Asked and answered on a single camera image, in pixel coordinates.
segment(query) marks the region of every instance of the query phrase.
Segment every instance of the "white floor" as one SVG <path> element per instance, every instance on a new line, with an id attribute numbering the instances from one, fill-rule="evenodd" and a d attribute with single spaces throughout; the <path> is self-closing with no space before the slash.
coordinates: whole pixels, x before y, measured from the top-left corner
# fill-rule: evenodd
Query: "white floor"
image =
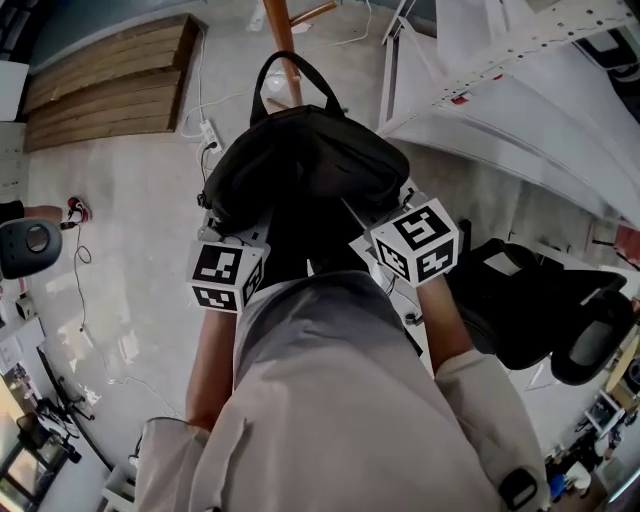
<path id="1" fill-rule="evenodd" d="M 258 31 L 248 30 L 255 7 L 255 0 L 192 7 L 209 25 L 201 72 L 203 102 L 250 91 L 273 52 L 266 22 Z M 326 47 L 365 31 L 367 8 L 346 3 L 295 36 L 299 50 L 310 49 L 302 53 L 331 84 L 349 116 L 372 128 L 384 63 L 380 39 L 391 14 L 374 7 L 367 39 Z M 197 66 L 196 58 L 193 70 Z M 194 71 L 185 111 L 197 105 L 197 88 Z M 307 101 L 321 101 L 307 83 L 303 94 Z M 287 100 L 286 86 L 274 96 Z M 251 95 L 244 94 L 205 108 L 225 145 L 248 127 L 250 105 Z M 193 133 L 197 118 L 196 112 L 187 131 Z M 107 458 L 124 467 L 129 467 L 127 456 L 147 419 L 184 412 L 203 315 L 184 284 L 189 242 L 203 215 L 196 204 L 202 176 L 195 158 L 198 139 L 193 140 L 177 134 L 122 137 L 31 156 L 30 204 L 63 205 L 69 196 L 80 195 L 93 209 L 94 219 L 82 229 L 81 240 L 93 262 L 78 266 L 86 301 L 85 332 L 79 332 L 83 313 L 73 273 L 76 231 L 65 233 L 63 255 L 33 277 L 31 290 L 48 336 L 47 355 L 55 370 L 93 402 L 97 419 L 86 426 Z M 404 143 L 398 147 L 409 156 L 412 177 L 421 189 L 438 196 L 452 217 L 472 220 L 475 245 L 515 231 L 584 250 L 590 218 L 573 205 L 459 157 Z M 397 291 L 408 297 L 394 293 L 399 312 L 414 310 L 412 290 L 399 285 Z M 526 391 L 535 371 L 514 372 L 512 380 L 547 449 L 571 428 L 600 382 Z M 543 372 L 533 387 L 545 378 Z"/>

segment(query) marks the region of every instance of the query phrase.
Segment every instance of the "gray shirt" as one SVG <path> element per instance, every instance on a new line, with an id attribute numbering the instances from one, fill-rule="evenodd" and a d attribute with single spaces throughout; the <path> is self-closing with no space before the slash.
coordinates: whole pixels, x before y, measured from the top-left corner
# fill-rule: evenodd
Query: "gray shirt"
<path id="1" fill-rule="evenodd" d="M 360 272 L 269 290 L 239 319 L 235 390 L 209 434 L 147 424 L 139 512 L 506 509 L 524 467 L 548 501 L 529 418 L 498 361 L 471 351 L 435 381 Z"/>

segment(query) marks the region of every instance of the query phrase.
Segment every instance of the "power strip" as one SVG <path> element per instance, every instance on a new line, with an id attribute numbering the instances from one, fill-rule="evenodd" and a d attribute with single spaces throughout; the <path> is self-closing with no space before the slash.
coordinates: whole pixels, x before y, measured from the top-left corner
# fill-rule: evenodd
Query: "power strip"
<path id="1" fill-rule="evenodd" d="M 216 131 L 213 129 L 211 121 L 208 119 L 202 121 L 200 123 L 200 131 L 202 132 L 204 140 L 207 142 L 207 146 L 211 146 L 209 151 L 212 153 L 220 153 L 222 151 L 222 144 L 220 143 L 220 139 L 218 139 Z"/>

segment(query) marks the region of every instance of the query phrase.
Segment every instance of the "sneaker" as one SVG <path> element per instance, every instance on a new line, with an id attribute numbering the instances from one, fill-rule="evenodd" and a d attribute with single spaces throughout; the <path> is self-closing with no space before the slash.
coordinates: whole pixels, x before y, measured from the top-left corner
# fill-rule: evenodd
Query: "sneaker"
<path id="1" fill-rule="evenodd" d="M 71 197 L 67 201 L 69 206 L 69 215 L 67 215 L 67 223 L 84 224 L 91 220 L 91 210 L 87 204 L 79 197 Z"/>

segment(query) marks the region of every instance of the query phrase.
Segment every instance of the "wooden pallet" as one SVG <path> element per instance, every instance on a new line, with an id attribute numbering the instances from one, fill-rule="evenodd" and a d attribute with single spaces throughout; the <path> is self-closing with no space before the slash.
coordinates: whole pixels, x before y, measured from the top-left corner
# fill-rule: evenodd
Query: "wooden pallet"
<path id="1" fill-rule="evenodd" d="M 198 33 L 189 16 L 98 41 L 37 75 L 27 93 L 25 151 L 174 131 Z"/>

